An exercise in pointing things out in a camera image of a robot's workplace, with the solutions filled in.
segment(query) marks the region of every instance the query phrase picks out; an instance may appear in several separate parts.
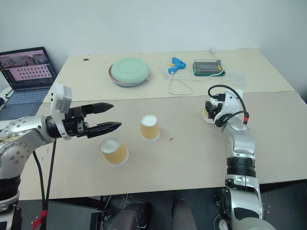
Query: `table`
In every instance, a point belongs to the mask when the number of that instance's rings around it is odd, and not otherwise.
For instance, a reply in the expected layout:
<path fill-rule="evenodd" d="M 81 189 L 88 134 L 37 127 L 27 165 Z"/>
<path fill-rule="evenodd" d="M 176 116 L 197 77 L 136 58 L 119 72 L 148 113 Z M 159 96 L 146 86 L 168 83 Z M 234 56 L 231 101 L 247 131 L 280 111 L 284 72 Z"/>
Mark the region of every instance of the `table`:
<path fill-rule="evenodd" d="M 120 121 L 123 125 L 91 139 L 59 139 L 50 198 L 224 186 L 222 132 L 204 122 L 201 111 L 206 100 L 207 96 L 105 101 L 115 107 L 89 115 L 89 125 L 104 121 Z M 295 118 L 306 117 L 307 106 L 298 93 L 246 93 L 244 101 L 256 141 L 260 183 L 305 179 L 307 122 Z M 94 102 L 73 102 L 72 106 L 88 103 Z M 45 103 L 38 114 L 48 114 L 49 110 L 50 104 Z M 156 142 L 145 142 L 140 136 L 140 119 L 147 113 L 155 114 L 161 127 Z M 107 137 L 120 139 L 129 149 L 130 158 L 123 166 L 109 166 L 102 155 L 100 144 Z M 45 179 L 51 150 L 52 145 L 47 145 L 36 151 Z M 33 158 L 29 158 L 22 174 L 20 191 L 20 199 L 40 199 Z"/>
<path fill-rule="evenodd" d="M 103 100 L 115 107 L 103 114 L 87 116 L 89 125 L 105 121 L 120 121 L 123 125 L 110 134 L 91 139 L 59 139 L 50 198 L 224 186 L 227 166 L 222 132 L 205 123 L 201 111 L 208 100 L 210 86 L 216 83 L 233 86 L 231 72 L 244 73 L 248 81 L 243 87 L 243 100 L 250 113 L 251 135 L 256 141 L 256 173 L 260 183 L 306 178 L 307 122 L 296 118 L 307 116 L 307 106 L 258 50 L 219 51 L 226 78 L 188 82 L 194 93 L 185 97 L 167 93 L 166 80 L 157 66 L 158 61 L 167 65 L 173 56 L 187 62 L 187 68 L 180 74 L 191 73 L 193 59 L 212 58 L 209 52 L 68 58 L 57 81 L 72 87 L 71 106 Z M 132 88 L 116 86 L 107 70 L 114 61 L 124 57 L 142 57 L 148 62 L 150 81 Z M 51 92 L 45 102 L 50 101 Z M 50 104 L 43 103 L 37 114 L 49 115 Z M 140 136 L 140 119 L 145 114 L 158 118 L 161 137 L 156 142 L 145 142 Z M 101 153 L 100 144 L 107 137 L 120 139 L 129 149 L 130 158 L 123 166 L 109 166 Z M 46 145 L 36 151 L 45 184 L 51 150 L 52 145 Z M 22 174 L 20 191 L 21 200 L 41 198 L 33 157 Z"/>

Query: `black cable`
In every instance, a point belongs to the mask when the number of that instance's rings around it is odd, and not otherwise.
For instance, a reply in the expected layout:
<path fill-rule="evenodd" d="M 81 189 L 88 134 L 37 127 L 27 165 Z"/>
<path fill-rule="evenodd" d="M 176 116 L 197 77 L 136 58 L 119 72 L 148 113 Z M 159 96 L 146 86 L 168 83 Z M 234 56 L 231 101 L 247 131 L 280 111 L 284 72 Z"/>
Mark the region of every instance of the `black cable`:
<path fill-rule="evenodd" d="M 214 86 L 211 86 L 211 87 L 208 89 L 208 96 L 209 96 L 209 97 L 212 97 L 212 98 L 214 98 L 214 99 L 216 99 L 216 98 L 218 97 L 218 96 L 213 96 L 213 95 L 210 93 L 210 91 L 211 91 L 213 88 L 217 88 L 217 87 L 226 88 L 226 89 L 229 89 L 230 91 L 232 91 L 232 92 L 236 95 L 236 97 L 239 99 L 239 101 L 241 102 L 242 108 L 243 108 L 243 111 L 239 111 L 239 112 L 237 112 L 237 113 L 234 113 L 233 115 L 230 115 L 226 120 L 224 120 L 223 123 L 222 123 L 222 126 L 223 126 L 224 124 L 226 124 L 226 122 L 227 122 L 230 118 L 232 118 L 232 117 L 234 117 L 234 116 L 236 116 L 236 115 L 238 115 L 238 114 L 241 114 L 241 113 L 244 113 L 244 121 L 243 121 L 243 123 L 244 123 L 245 125 L 247 125 L 248 119 L 249 119 L 249 113 L 246 111 L 246 107 L 245 107 L 245 104 L 244 104 L 244 102 L 243 102 L 241 96 L 240 96 L 233 88 L 231 88 L 231 87 L 229 87 L 229 86 L 227 86 L 227 85 L 214 85 Z"/>
<path fill-rule="evenodd" d="M 13 89 L 11 89 L 8 93 L 5 94 L 5 98 L 9 99 L 8 95 L 10 94 L 10 92 L 12 92 Z"/>
<path fill-rule="evenodd" d="M 49 170 L 49 178 L 48 178 L 48 185 L 47 185 L 47 193 L 46 193 L 46 200 L 45 200 L 45 207 L 44 210 L 48 211 L 48 203 L 49 203 L 49 194 L 50 194 L 50 186 L 51 186 L 51 179 L 52 179 L 52 172 L 53 172 L 53 164 L 54 164 L 54 155 L 56 152 L 56 145 L 57 140 L 53 142 L 53 149 L 52 149 L 52 156 L 51 156 L 51 163 L 50 163 L 50 170 Z M 43 229 L 47 229 L 47 217 L 43 217 L 42 223 Z"/>
<path fill-rule="evenodd" d="M 34 159 L 35 159 L 37 167 L 38 167 L 40 189 L 41 189 L 41 192 L 42 192 L 42 208 L 44 209 L 44 207 L 45 207 L 45 190 L 44 190 L 44 180 L 43 180 L 42 167 L 40 166 L 40 163 L 39 163 L 39 160 L 37 158 L 35 151 L 33 151 L 33 156 L 34 156 Z"/>

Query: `person's leg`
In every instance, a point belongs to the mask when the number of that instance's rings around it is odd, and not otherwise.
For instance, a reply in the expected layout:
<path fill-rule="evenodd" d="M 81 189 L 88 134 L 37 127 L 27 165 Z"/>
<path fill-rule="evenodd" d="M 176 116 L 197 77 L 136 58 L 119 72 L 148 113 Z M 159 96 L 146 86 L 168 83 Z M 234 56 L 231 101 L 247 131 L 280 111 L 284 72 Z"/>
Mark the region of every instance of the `person's leg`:
<path fill-rule="evenodd" d="M 128 205 L 115 216 L 107 230 L 135 230 L 142 222 L 145 208 L 142 203 Z"/>
<path fill-rule="evenodd" d="M 193 213 L 184 200 L 173 204 L 172 230 L 197 230 Z"/>

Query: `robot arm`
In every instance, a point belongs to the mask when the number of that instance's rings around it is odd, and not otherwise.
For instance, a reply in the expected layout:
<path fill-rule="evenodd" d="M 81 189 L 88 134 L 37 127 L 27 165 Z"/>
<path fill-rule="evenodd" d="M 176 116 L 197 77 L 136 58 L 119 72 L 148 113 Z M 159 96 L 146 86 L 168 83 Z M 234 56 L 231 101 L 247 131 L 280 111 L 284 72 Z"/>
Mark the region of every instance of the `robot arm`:
<path fill-rule="evenodd" d="M 121 125 L 119 122 L 105 122 L 89 127 L 84 121 L 87 114 L 102 113 L 113 105 L 96 103 L 70 108 L 71 99 L 71 89 L 56 83 L 51 99 L 51 116 L 22 117 L 11 121 L 0 132 L 1 230 L 15 229 L 13 217 L 20 212 L 15 209 L 19 198 L 20 175 L 34 150 L 54 142 L 56 138 L 92 138 L 112 132 Z"/>
<path fill-rule="evenodd" d="M 220 230 L 275 230 L 263 220 L 260 187 L 255 172 L 255 141 L 249 134 L 248 126 L 237 116 L 228 119 L 240 108 L 239 98 L 228 90 L 206 102 L 203 112 L 207 118 L 213 119 L 216 126 L 222 127 L 226 147 L 227 187 L 218 195 L 224 225 L 221 222 L 219 227 Z"/>

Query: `laptop screen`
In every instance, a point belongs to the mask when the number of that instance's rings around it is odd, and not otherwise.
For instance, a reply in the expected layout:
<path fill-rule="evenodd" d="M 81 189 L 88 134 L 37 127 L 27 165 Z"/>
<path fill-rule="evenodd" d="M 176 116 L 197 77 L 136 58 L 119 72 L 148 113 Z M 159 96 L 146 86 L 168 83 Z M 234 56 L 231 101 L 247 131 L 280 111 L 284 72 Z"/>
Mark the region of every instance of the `laptop screen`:
<path fill-rule="evenodd" d="M 0 53 L 0 70 L 15 91 L 50 88 L 57 77 L 43 47 Z"/>

